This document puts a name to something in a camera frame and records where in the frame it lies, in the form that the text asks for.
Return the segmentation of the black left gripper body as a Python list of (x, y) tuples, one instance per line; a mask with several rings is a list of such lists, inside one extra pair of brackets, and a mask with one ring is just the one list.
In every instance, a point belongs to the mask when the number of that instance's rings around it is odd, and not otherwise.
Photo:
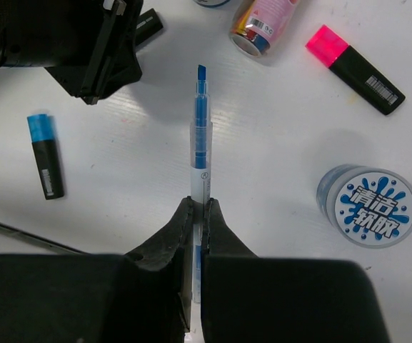
[(0, 1), (0, 69), (41, 67), (96, 104), (138, 82), (142, 1)]

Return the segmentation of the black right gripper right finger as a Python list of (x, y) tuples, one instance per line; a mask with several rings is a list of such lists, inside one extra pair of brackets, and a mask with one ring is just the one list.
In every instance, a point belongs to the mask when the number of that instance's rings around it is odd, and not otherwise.
[(201, 247), (206, 342), (389, 342), (367, 273), (336, 259), (256, 256), (213, 199)]

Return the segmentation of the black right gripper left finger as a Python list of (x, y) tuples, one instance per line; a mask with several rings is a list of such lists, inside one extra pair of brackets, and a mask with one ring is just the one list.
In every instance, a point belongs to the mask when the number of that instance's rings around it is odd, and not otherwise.
[(182, 342), (194, 205), (126, 254), (0, 254), (0, 342)]

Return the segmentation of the blue clear slim highlighter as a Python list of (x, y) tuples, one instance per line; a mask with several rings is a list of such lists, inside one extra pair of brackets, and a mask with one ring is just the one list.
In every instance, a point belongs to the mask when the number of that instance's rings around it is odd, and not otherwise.
[(192, 300), (201, 302), (201, 244), (206, 205), (211, 194), (211, 147), (213, 123), (206, 67), (198, 65), (194, 115), (190, 125), (191, 199), (194, 202)]

